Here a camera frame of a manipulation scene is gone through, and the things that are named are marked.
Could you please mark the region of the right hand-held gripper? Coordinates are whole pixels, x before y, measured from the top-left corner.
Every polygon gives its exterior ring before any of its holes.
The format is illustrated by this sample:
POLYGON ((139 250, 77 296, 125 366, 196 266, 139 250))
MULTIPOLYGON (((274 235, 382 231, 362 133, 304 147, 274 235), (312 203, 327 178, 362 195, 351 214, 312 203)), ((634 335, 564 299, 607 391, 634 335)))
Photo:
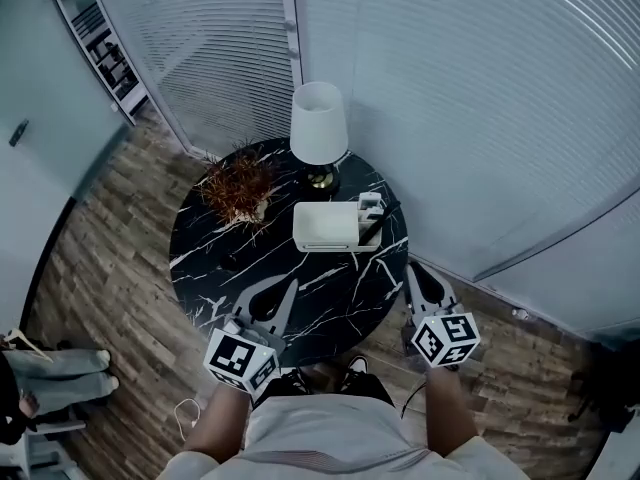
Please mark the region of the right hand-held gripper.
POLYGON ((451 284, 435 270, 410 262, 405 273, 411 312, 401 330, 405 355, 419 356, 431 368, 457 370, 481 343, 474 316, 456 311, 451 284))

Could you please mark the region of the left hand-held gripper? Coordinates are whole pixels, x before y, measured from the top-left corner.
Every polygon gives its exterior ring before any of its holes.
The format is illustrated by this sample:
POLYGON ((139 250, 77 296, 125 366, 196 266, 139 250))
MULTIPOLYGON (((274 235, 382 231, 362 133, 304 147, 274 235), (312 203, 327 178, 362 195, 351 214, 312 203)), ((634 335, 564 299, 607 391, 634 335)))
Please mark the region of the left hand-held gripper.
POLYGON ((205 369, 219 382, 256 394, 279 368, 298 292, 295 277, 268 277, 241 292, 231 313, 213 317, 205 369))

